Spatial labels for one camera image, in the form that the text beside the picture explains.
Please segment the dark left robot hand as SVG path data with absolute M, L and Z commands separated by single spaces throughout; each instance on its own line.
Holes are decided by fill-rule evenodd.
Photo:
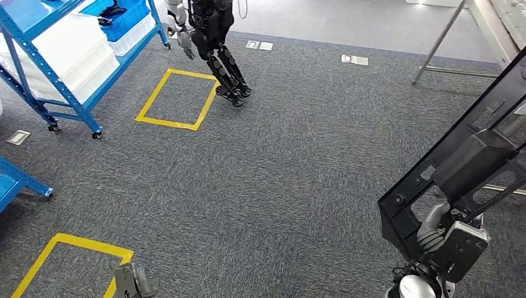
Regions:
M 135 291 L 131 297 L 152 298 L 156 293 L 149 282 L 148 275 L 144 266 L 132 264 L 132 275 Z

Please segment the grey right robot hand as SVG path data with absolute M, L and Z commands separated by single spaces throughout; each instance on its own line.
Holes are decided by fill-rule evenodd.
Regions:
M 490 241 L 489 234 L 484 229 L 474 228 L 467 223 L 456 221 L 445 235 L 439 232 L 439 223 L 443 215 L 450 210 L 448 202 L 434 205 L 417 232 L 417 242 L 426 253 L 435 253 L 447 242 L 457 243 L 453 237 L 463 236 L 466 240 L 482 241 L 487 247 Z

